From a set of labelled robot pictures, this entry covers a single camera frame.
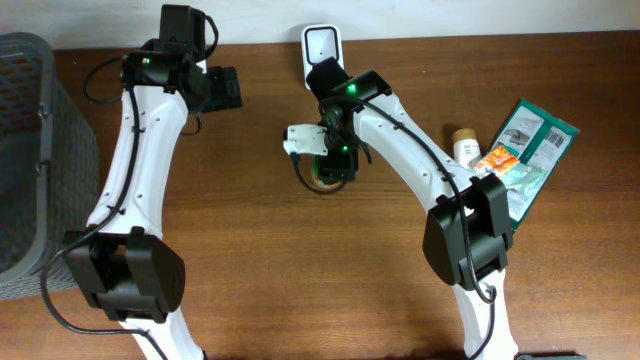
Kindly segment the green lid jar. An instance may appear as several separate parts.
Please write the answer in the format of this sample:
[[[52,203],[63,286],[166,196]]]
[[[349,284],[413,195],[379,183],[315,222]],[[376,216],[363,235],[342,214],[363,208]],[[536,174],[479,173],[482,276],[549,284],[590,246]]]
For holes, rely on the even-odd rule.
[[[349,181],[349,170],[349,167],[333,169],[329,158],[315,155],[311,169],[312,188],[322,195],[338,192]]]

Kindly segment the white tube gold cap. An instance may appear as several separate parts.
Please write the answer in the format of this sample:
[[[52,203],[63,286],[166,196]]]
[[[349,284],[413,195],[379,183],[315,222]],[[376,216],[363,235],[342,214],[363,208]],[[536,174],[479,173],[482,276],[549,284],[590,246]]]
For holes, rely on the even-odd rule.
[[[452,134],[455,161],[470,169],[482,158],[476,132],[471,128],[462,128]]]

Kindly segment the orange snack packet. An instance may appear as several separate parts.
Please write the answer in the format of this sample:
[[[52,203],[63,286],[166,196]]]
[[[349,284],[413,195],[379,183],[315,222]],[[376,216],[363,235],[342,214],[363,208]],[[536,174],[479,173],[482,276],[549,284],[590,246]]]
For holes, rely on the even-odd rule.
[[[501,178],[513,170],[519,163],[519,159],[504,145],[499,145],[485,157],[478,160],[471,169],[478,174],[492,173],[496,177]]]

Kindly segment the mint green snack pouch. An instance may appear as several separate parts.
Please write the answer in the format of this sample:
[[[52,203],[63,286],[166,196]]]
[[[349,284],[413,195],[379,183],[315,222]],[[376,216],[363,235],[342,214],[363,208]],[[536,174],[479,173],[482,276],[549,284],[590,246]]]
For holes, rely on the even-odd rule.
[[[509,191],[533,196],[542,188],[546,176],[545,170],[518,163],[501,177],[501,181]]]

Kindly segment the green 3M gloves packet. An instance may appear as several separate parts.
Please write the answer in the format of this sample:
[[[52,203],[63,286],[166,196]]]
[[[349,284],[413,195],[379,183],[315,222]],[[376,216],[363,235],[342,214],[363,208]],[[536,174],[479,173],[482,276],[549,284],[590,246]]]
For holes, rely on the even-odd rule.
[[[509,216],[513,231],[524,222],[559,162],[579,135],[575,126],[557,118],[528,100],[515,106],[498,131],[491,149],[504,145],[520,163],[545,170],[547,176],[540,191],[524,196],[507,189]]]

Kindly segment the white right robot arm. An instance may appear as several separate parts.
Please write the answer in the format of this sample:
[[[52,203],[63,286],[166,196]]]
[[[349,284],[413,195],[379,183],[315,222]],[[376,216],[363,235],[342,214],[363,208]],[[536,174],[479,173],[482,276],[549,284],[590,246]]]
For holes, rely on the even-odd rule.
[[[424,208],[422,250],[433,272],[454,292],[466,357],[516,358],[504,296],[513,231],[503,182],[448,156],[376,72],[351,77],[328,58],[313,65],[306,82],[339,151],[351,144],[373,148]]]

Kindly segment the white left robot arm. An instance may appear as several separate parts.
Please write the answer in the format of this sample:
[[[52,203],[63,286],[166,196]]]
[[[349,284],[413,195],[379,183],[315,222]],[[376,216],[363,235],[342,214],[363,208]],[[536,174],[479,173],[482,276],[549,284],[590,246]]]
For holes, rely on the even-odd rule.
[[[102,194],[83,232],[67,232],[63,259],[88,305],[118,323],[148,359],[203,359],[180,304],[184,260],[163,240],[162,209],[174,148],[190,115],[242,105],[233,67],[208,67],[213,19],[165,4],[155,39],[118,58],[121,127]]]

